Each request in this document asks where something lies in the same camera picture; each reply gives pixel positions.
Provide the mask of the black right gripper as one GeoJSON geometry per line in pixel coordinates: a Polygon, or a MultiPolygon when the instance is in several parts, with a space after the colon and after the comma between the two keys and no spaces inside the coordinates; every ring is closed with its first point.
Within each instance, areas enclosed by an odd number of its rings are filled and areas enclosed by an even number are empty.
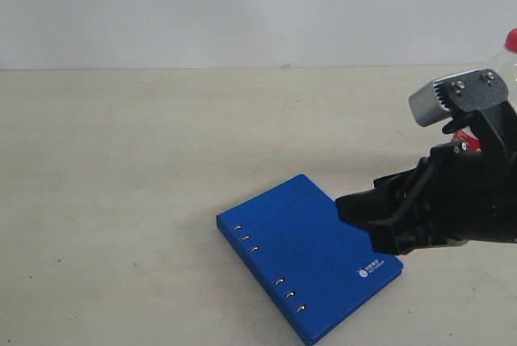
{"type": "Polygon", "coordinates": [[[459,115],[444,130],[462,124],[480,151],[458,142],[435,146],[415,168],[337,198],[339,220],[368,232],[372,249],[389,255],[467,241],[515,243],[516,112],[503,102],[459,115]]]}

